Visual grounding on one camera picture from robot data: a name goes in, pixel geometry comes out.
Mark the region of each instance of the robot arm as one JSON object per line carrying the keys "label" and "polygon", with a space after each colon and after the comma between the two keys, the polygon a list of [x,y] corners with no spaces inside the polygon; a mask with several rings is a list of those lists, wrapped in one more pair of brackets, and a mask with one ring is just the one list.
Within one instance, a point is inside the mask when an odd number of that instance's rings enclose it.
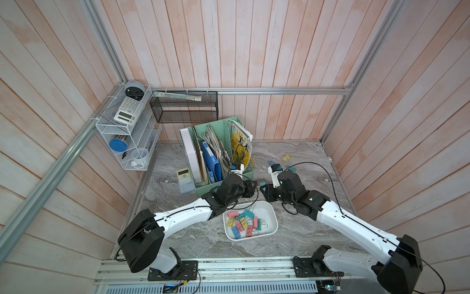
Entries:
{"label": "robot arm", "polygon": [[[204,194],[193,203],[155,214],[146,209],[136,215],[118,239],[131,272],[150,266],[171,277],[180,271],[178,255],[171,248],[161,248],[163,240],[194,223],[222,214],[239,198],[254,194],[256,182],[243,181],[241,173],[236,172],[240,168],[232,169],[232,174],[216,191]],[[316,274],[345,271],[378,281],[392,294],[413,291],[423,270],[418,243],[413,238],[408,235],[398,238],[342,211],[329,197],[306,190],[297,174],[283,171],[280,165],[268,169],[273,184],[261,186],[268,202],[289,203],[299,214],[331,226],[370,252],[341,252],[322,245],[310,260]]]}
{"label": "robot arm", "polygon": [[261,186],[268,202],[291,204],[299,214],[329,225],[370,253],[341,252],[323,245],[311,258],[316,272],[346,271],[378,281],[392,294],[412,293],[423,270],[416,240],[408,235],[399,238],[342,210],[326,195],[306,190],[297,174],[282,171],[279,164],[273,164],[268,172],[273,184]]}
{"label": "robot arm", "polygon": [[193,203],[155,214],[148,209],[139,212],[117,240],[131,272],[148,266],[169,275],[178,272],[179,258],[174,251],[161,248],[163,240],[194,223],[222,214],[241,197],[253,196],[257,183],[243,181],[237,171],[233,168],[216,191]]}

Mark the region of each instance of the blue folder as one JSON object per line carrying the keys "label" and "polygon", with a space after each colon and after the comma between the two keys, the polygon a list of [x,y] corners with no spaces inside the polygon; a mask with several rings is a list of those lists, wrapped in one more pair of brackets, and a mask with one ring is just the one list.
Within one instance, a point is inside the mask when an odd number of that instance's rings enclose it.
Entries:
{"label": "blue folder", "polygon": [[214,173],[214,178],[217,182],[222,181],[222,170],[220,169],[220,163],[217,161],[217,158],[215,158],[214,153],[212,152],[209,145],[207,145],[206,141],[203,141],[202,149],[206,166]]}
{"label": "blue folder", "polygon": [[205,166],[206,166],[207,177],[209,178],[209,182],[211,182],[211,184],[215,183],[214,173],[211,170],[209,170],[209,168],[207,167],[207,164]]}

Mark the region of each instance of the wooden plank wall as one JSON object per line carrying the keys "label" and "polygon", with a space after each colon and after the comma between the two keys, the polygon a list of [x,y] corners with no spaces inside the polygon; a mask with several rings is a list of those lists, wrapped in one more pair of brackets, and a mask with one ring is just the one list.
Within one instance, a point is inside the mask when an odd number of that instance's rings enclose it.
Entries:
{"label": "wooden plank wall", "polygon": [[[95,0],[128,79],[155,87],[348,85],[391,0]],[[317,139],[337,95],[224,95],[257,140]],[[177,141],[164,124],[162,140]]]}
{"label": "wooden plank wall", "polygon": [[[410,1],[326,141],[359,216],[469,290],[470,1]],[[441,291],[425,266],[417,290]]]}
{"label": "wooden plank wall", "polygon": [[[0,227],[118,83],[78,1],[0,1]],[[0,267],[1,293],[87,293],[132,200],[93,137]]]}

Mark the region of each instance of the white calculator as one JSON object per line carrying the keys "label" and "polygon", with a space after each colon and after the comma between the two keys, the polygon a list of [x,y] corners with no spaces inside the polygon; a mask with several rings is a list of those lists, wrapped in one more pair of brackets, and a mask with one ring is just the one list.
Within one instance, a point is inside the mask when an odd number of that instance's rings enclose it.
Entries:
{"label": "white calculator", "polygon": [[178,177],[178,185],[180,186],[181,194],[188,193],[196,189],[189,167],[177,170],[176,175]]}
{"label": "white calculator", "polygon": [[130,97],[126,97],[114,115],[114,120],[126,125],[133,126],[139,119],[143,108],[144,103]]}

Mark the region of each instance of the wire rack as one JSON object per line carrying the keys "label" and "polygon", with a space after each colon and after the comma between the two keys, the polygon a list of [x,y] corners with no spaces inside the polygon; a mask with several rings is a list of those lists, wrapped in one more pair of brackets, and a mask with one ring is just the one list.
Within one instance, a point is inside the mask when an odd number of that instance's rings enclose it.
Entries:
{"label": "wire rack", "polygon": [[202,98],[201,101],[193,101],[153,96],[150,106],[158,123],[202,124],[219,119],[217,92],[172,91],[170,93],[197,95]]}
{"label": "wire rack", "polygon": [[[145,85],[145,87],[146,91],[141,100],[144,105],[149,102],[152,93],[148,85]],[[125,138],[125,143],[127,144],[125,151],[118,152],[111,149],[123,169],[147,170],[162,128],[161,126],[155,128],[157,119],[153,117],[151,108],[144,108],[133,126],[115,121],[113,119],[114,115],[125,98],[124,90],[124,87],[122,87],[116,96],[113,97],[108,107],[106,107],[97,120],[96,128],[108,146],[118,135],[127,136]]]}

